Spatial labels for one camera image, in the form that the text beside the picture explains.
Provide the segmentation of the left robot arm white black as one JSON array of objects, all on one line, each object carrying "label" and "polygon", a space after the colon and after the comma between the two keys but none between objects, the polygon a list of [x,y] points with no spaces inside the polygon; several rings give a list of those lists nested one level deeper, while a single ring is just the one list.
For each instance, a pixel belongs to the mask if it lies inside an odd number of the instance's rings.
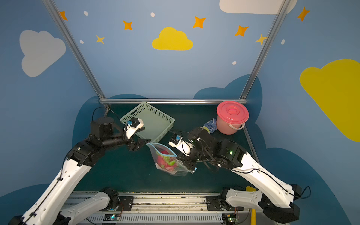
[{"label": "left robot arm white black", "polygon": [[115,211],[121,205],[119,194],[104,188],[95,196],[76,206],[63,209],[63,205],[82,178],[105,156],[106,152],[123,145],[135,152],[150,139],[134,140],[132,136],[143,131],[141,119],[132,118],[124,128],[111,117],[91,122],[91,133],[77,143],[66,155],[59,174],[42,196],[22,216],[14,216],[10,225],[76,225],[100,210]]}]

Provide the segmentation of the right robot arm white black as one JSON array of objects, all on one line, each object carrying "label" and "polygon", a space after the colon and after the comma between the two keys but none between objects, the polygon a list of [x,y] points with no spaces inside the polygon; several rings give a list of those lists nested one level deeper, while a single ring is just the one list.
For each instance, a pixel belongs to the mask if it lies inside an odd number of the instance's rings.
[{"label": "right robot arm white black", "polygon": [[242,146],[232,140],[218,141],[208,131],[197,127],[188,135],[188,140],[174,134],[169,145],[180,151],[177,159],[190,171],[195,171],[199,162],[210,163],[241,176],[256,187],[255,191],[240,191],[224,188],[213,206],[248,208],[263,212],[269,219],[291,223],[300,218],[300,208],[294,202],[302,197],[299,185],[287,184],[262,167]]}]

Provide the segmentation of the pink dragon fruit toy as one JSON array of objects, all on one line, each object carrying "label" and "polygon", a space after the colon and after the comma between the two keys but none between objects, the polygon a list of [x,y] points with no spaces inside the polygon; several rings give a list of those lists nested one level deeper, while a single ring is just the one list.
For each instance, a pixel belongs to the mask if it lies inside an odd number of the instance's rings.
[{"label": "pink dragon fruit toy", "polygon": [[170,174],[176,173],[176,157],[169,155],[157,155],[155,166],[157,169]]}]

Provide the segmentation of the clear zip-top bag blue seal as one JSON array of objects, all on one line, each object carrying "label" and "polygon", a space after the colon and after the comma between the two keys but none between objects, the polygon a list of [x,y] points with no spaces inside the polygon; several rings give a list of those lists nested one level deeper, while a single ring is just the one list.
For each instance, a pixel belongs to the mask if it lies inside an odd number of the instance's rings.
[{"label": "clear zip-top bag blue seal", "polygon": [[146,144],[151,152],[155,166],[158,170],[166,172],[172,176],[186,176],[188,173],[193,174],[194,170],[187,169],[184,164],[177,159],[177,155],[167,146],[160,143]]}]

